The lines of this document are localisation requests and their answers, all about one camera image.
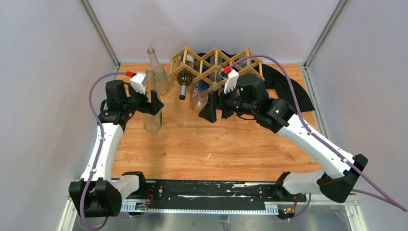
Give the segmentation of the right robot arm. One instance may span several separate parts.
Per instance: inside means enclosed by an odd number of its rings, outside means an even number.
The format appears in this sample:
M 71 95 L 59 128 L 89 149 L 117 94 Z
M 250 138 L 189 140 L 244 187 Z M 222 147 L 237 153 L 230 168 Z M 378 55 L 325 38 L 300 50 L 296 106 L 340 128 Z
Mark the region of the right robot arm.
M 368 163 L 364 155 L 340 149 L 302 123 L 285 100 L 270 98 L 264 81 L 255 74 L 229 73 L 223 88 L 209 92 L 199 117 L 214 123 L 217 110 L 223 119 L 233 114 L 253 116 L 257 124 L 292 141 L 322 167 L 309 173 L 282 173 L 275 183 L 275 195 L 281 201 L 299 193 L 317 193 L 343 203 Z

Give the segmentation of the dark green wine bottle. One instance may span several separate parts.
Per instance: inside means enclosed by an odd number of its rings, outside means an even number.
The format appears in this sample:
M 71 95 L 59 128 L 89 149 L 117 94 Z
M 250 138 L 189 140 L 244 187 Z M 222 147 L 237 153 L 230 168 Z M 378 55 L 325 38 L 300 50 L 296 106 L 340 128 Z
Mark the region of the dark green wine bottle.
M 194 68 L 194 63 L 195 63 L 195 58 L 191 56 L 190 54 L 187 54 L 186 55 L 186 65 L 191 68 Z M 180 85 L 180 94 L 179 94 L 180 100 L 185 100 L 187 87 L 191 84 L 192 79 L 193 79 L 193 75 L 189 70 L 184 69 L 178 73 L 177 82 Z

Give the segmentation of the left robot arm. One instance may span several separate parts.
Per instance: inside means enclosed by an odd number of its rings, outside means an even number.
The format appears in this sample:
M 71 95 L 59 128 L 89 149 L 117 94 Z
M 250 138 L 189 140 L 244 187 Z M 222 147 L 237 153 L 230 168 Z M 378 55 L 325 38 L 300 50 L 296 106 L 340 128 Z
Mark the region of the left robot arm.
M 141 199 L 148 192 L 141 171 L 125 172 L 112 182 L 112 166 L 127 122 L 136 112 L 155 116 L 164 104 L 155 89 L 145 90 L 135 82 L 108 81 L 105 92 L 90 161 L 80 179 L 68 188 L 81 218 L 116 217 L 123 200 L 131 195 Z

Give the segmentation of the clear bottle black label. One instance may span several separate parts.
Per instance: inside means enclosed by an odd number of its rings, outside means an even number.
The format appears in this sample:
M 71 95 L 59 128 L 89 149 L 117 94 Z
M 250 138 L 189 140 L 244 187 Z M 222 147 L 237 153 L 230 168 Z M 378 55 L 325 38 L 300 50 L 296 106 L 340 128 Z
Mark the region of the clear bottle black label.
M 160 95 L 168 94 L 170 90 L 169 81 L 167 78 L 167 74 L 163 66 L 159 63 L 155 49 L 153 47 L 149 47 L 147 49 L 147 53 L 150 59 L 151 69 L 154 71 L 154 80 L 155 80 L 155 87 Z

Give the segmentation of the clear bottle white label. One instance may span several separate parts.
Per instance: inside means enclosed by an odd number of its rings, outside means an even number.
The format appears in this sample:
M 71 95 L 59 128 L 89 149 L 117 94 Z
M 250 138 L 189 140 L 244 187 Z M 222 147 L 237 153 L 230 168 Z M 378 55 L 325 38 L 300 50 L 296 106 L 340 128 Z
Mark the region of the clear bottle white label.
M 159 110 L 158 102 L 160 100 L 157 96 L 154 71 L 152 69 L 146 70 L 148 81 L 146 83 L 146 91 L 148 97 L 149 112 L 144 115 L 144 127 L 148 132 L 158 132 L 162 126 L 162 110 Z

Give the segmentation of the slim clear glass bottle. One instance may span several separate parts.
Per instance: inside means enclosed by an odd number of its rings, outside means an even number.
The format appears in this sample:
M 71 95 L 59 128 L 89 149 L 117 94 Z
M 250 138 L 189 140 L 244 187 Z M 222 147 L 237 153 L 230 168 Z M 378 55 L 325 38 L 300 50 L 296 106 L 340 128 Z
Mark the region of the slim clear glass bottle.
M 222 62 L 223 62 L 223 59 L 218 55 L 214 54 L 213 56 L 210 57 L 210 64 L 211 65 L 217 64 L 217 65 L 221 66 Z M 213 85 L 209 88 L 210 91 L 215 90 L 217 83 L 219 83 L 222 80 L 222 78 L 219 76 L 219 72 L 220 72 L 220 70 L 216 69 L 209 76 L 210 80 L 213 82 Z

